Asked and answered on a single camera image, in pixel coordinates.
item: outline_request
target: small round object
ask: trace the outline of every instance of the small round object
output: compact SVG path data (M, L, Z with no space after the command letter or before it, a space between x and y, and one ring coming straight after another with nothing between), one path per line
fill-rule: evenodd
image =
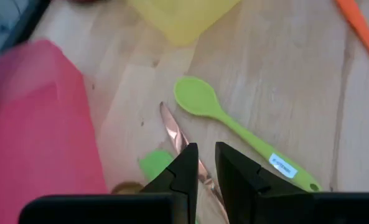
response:
M111 191L111 194L137 194L143 189L143 187L143 185L137 182L122 182L114 187L114 189Z

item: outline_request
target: pink plastic container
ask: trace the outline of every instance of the pink plastic container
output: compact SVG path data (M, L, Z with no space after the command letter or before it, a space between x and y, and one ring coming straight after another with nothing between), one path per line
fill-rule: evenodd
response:
M46 40L0 57L0 224L43 195L105 193L81 73Z

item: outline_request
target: yellow plastic container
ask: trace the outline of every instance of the yellow plastic container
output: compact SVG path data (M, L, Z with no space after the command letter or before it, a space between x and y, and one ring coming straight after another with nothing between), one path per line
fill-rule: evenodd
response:
M241 0L128 0L175 45L186 45Z

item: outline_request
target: green object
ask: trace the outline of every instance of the green object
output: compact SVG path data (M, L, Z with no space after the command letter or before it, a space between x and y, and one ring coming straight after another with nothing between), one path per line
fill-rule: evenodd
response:
M155 150L140 159L140 169L146 176L148 181L154 180L164 169L173 162L173 157L163 150Z
M215 91L208 83L195 77L183 77L175 84L174 95L176 102L187 112L214 118L226 124L298 187L308 192L322 190L306 170L228 116L222 110Z

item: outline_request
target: wooden surface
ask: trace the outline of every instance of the wooden surface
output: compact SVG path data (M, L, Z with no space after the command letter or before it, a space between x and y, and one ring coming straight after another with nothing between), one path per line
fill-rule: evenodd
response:
M359 1L369 22L369 0ZM193 75L224 110L303 166L325 190L369 191L369 55L333 0L243 0L177 48L123 1L53 1L33 39L48 38L83 72L108 187L146 184L138 159L173 152L165 101L216 179L225 141L278 174L222 124L180 109L173 86ZM202 223L223 223L200 187Z

